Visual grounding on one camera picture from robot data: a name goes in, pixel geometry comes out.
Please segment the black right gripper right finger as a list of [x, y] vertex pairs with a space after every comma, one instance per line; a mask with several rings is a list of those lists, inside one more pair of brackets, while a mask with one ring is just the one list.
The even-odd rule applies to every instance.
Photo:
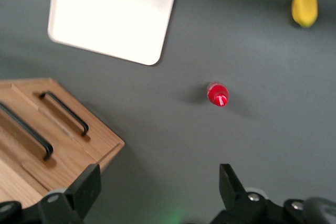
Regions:
[[229, 164], [219, 166], [219, 192], [225, 209], [211, 223], [288, 223], [283, 208], [247, 192]]

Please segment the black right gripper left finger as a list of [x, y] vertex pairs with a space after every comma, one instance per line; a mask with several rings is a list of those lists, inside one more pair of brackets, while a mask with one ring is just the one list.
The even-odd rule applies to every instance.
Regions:
[[38, 203], [41, 223], [84, 223], [101, 192], [98, 164], [90, 164], [63, 192], [51, 193]]

